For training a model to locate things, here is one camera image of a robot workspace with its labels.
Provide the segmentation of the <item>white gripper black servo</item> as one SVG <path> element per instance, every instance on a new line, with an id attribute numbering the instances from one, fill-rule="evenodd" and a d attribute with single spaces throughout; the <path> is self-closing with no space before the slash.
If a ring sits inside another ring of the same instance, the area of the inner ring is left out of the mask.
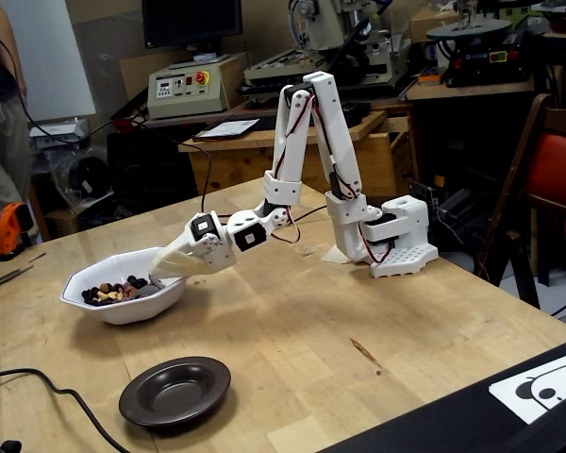
<path id="1" fill-rule="evenodd" d="M 195 214 L 185 225 L 185 230 L 189 231 L 190 253 L 196 258 L 185 252 L 188 240 L 182 233 L 157 252 L 148 267 L 150 277 L 164 279 L 199 275 L 203 272 L 203 262 L 212 273 L 218 273 L 236 263 L 226 226 L 215 211 Z"/>

